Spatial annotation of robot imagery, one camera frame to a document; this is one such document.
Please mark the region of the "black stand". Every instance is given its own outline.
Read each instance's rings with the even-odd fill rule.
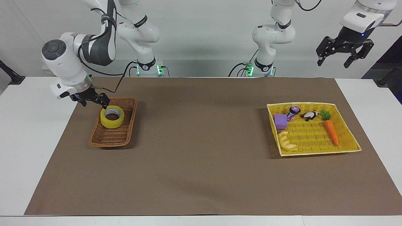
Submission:
[[[402,62],[400,62],[392,71],[390,71],[386,76],[378,80],[374,80],[378,87],[387,87],[387,82],[402,73]]]
[[[11,78],[11,82],[9,85],[19,85],[23,82],[25,79],[25,76],[21,76],[17,74],[15,71],[13,71],[11,68],[9,68],[7,65],[3,63],[3,61],[0,60],[0,68],[5,71],[8,76]]]

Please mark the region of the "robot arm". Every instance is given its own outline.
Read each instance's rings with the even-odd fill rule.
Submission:
[[[318,66],[325,58],[335,53],[350,53],[344,63],[348,68],[353,61],[364,59],[374,43],[368,39],[370,34],[388,17],[398,0],[357,0],[349,12],[342,18],[343,26],[338,37],[325,37],[316,49]]]
[[[92,101],[106,108],[109,98],[104,93],[96,93],[78,55],[82,54],[87,62],[102,66],[109,65],[115,59],[116,5],[113,0],[84,2],[91,10],[102,15],[101,34],[95,36],[64,33],[60,39],[44,44],[42,57],[58,77],[51,85],[51,90],[58,99],[70,96],[83,106],[86,106],[86,101]]]
[[[127,22],[119,23],[117,32],[134,49],[139,66],[137,74],[161,75],[162,61],[155,57],[150,45],[159,40],[159,29],[148,21],[140,0],[119,0],[119,3]]]
[[[259,47],[258,55],[252,62],[253,74],[267,76],[272,70],[276,50],[272,44],[286,44],[295,38],[295,28],[291,25],[291,16],[295,0],[274,0],[271,17],[275,25],[261,25],[254,29],[252,38]]]

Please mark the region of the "yellow basket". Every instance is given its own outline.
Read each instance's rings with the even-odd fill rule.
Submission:
[[[296,116],[295,120],[288,122],[286,131],[287,137],[292,144],[299,146],[299,150],[295,152],[284,150],[279,145],[278,133],[273,116],[275,114],[286,115],[292,105],[297,105],[301,112]],[[333,154],[342,152],[358,152],[361,147],[357,143],[355,137],[349,130],[342,116],[340,115],[335,104],[328,103],[311,103],[311,102],[295,102],[295,103],[278,103],[267,104],[269,112],[269,121],[271,122],[272,133],[274,134],[279,153],[281,156],[294,155],[311,155],[311,154]],[[305,121],[300,117],[301,114],[310,111],[318,111],[325,109],[331,114],[331,120],[334,122],[336,133],[339,137],[339,146],[335,147],[327,130],[324,126],[324,121],[320,116]]]

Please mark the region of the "table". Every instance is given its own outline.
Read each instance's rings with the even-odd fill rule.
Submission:
[[[0,225],[397,225],[402,216],[22,216],[76,103],[57,100],[55,78],[28,77],[0,96]],[[389,153],[402,134],[402,106],[372,80],[336,80],[387,171],[402,191],[402,153]]]

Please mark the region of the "orange carrot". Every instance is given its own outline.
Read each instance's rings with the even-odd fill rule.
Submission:
[[[334,145],[336,147],[338,147],[339,146],[339,138],[338,138],[338,134],[336,133],[336,130],[335,130],[334,122],[332,120],[330,120],[331,115],[329,114],[328,111],[322,110],[321,118],[324,120],[324,126],[325,126],[326,130],[328,131],[329,136],[332,139],[332,142],[334,142]]]

